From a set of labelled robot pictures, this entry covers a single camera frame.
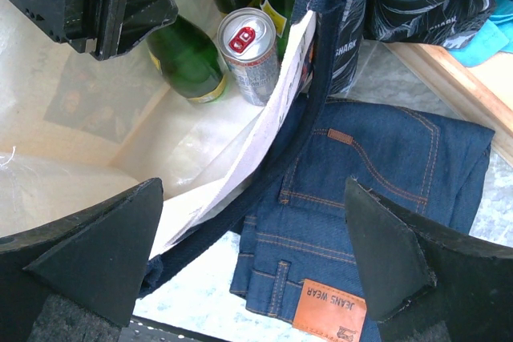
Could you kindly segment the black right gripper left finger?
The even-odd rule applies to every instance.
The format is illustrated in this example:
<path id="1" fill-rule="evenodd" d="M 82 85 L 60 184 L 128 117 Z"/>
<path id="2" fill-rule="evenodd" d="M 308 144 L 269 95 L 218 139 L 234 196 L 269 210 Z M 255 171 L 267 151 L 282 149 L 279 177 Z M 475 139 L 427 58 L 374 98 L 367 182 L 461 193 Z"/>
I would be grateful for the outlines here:
<path id="1" fill-rule="evenodd" d="M 3 341 L 117 341 L 163 210 L 148 179 L 101 203 L 1 238 Z"/>

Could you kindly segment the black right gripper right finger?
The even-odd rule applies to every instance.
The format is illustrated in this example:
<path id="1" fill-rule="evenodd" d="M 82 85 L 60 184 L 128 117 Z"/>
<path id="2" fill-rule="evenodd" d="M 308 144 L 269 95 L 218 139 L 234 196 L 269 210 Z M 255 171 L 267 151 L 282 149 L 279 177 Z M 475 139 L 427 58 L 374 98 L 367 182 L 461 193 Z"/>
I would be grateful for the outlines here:
<path id="1" fill-rule="evenodd" d="M 346 222 L 384 341 L 510 341 L 512 249 L 427 219 L 356 179 Z"/>

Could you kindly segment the beige canvas tote bag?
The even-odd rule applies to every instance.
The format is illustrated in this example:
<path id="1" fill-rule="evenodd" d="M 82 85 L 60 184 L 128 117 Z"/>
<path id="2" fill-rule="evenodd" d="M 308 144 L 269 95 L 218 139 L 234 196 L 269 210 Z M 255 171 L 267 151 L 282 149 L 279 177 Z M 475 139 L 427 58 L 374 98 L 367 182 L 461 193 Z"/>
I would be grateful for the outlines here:
<path id="1" fill-rule="evenodd" d="M 345 0 L 299 0 L 285 63 L 265 107 L 233 82 L 193 105 L 157 74 L 145 44 L 99 62 L 37 30 L 44 13 L 1 0 L 1 238 L 123 197 L 160 178 L 151 250 L 168 251 L 249 174 L 281 174 L 319 118 L 332 53 L 321 25 Z"/>

